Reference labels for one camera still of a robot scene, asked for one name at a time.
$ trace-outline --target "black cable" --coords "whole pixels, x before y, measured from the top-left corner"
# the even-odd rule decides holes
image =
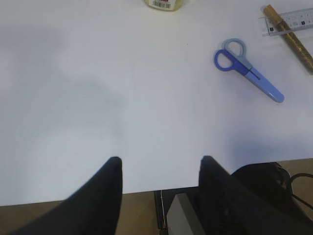
[[[299,177],[309,177],[309,178],[313,178],[312,174],[308,174],[308,173],[299,173],[299,174],[295,174],[294,176],[292,176],[290,178],[290,180],[288,181],[287,187],[286,189],[288,190],[288,192],[290,193],[291,197],[297,199],[299,202],[303,203],[304,205],[306,205],[307,207],[309,207],[311,210],[313,210],[313,206],[309,203],[307,203],[306,201],[302,200],[301,198],[299,198],[298,196],[293,194],[292,191],[292,182],[299,178]]]

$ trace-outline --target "blue scissors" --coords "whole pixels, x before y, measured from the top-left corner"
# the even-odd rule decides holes
[[[237,55],[230,48],[229,44],[235,42],[238,43],[242,49],[241,53]],[[246,45],[240,39],[228,39],[222,45],[221,50],[217,51],[214,56],[215,66],[221,71],[235,70],[257,86],[261,91],[263,91],[272,100],[281,103],[284,101],[284,95],[281,94],[265,77],[263,77],[250,62],[246,59]],[[220,54],[226,56],[232,63],[228,68],[223,68],[218,62],[218,57]]]

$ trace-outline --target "transparent ruler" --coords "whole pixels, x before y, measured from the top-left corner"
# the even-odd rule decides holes
[[[259,26],[262,36],[276,36],[285,33],[291,33],[308,28],[313,28],[313,8],[292,11],[280,14],[291,30],[277,31],[272,23],[266,17],[259,18]]]

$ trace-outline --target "gold pen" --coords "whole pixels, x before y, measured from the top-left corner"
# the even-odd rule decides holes
[[[281,18],[271,5],[265,7],[263,12],[278,31],[290,30],[289,25],[283,20],[283,18]],[[313,58],[297,36],[294,33],[286,33],[281,36],[309,73],[313,73]]]

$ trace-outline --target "ruler numbers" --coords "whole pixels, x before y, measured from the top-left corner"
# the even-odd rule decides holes
[[[280,15],[289,25],[292,31],[299,31],[313,27],[313,8],[307,10],[293,11]],[[266,20],[269,34],[275,35],[277,30],[271,22]]]

